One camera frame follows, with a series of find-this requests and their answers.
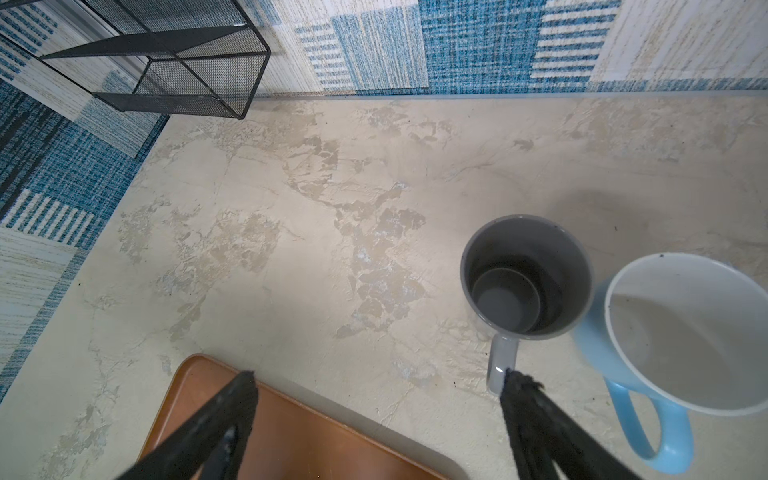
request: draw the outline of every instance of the cup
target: cup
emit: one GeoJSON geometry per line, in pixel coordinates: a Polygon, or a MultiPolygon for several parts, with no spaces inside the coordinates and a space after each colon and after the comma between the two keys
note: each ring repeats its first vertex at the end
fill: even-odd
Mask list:
{"type": "Polygon", "coordinates": [[[462,255],[462,289],[496,331],[488,359],[488,390],[501,395],[515,369],[520,339],[567,332],[589,308],[593,273],[584,248],[563,227],[541,217],[510,215],[484,225],[462,255]]]}
{"type": "Polygon", "coordinates": [[[768,293],[715,260],[687,253],[635,260],[598,287],[573,336],[605,377],[632,449],[660,472],[690,467],[689,409],[746,415],[768,406],[768,293]],[[654,404],[657,452],[630,390],[654,404]]]}

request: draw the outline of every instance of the wire mesh rack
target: wire mesh rack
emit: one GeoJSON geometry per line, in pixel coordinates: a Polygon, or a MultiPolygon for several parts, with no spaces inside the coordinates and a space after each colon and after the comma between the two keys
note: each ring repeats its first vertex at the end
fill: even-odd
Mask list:
{"type": "Polygon", "coordinates": [[[237,0],[81,1],[119,35],[40,60],[138,55],[131,93],[93,95],[119,111],[245,117],[271,50],[237,0]]]}

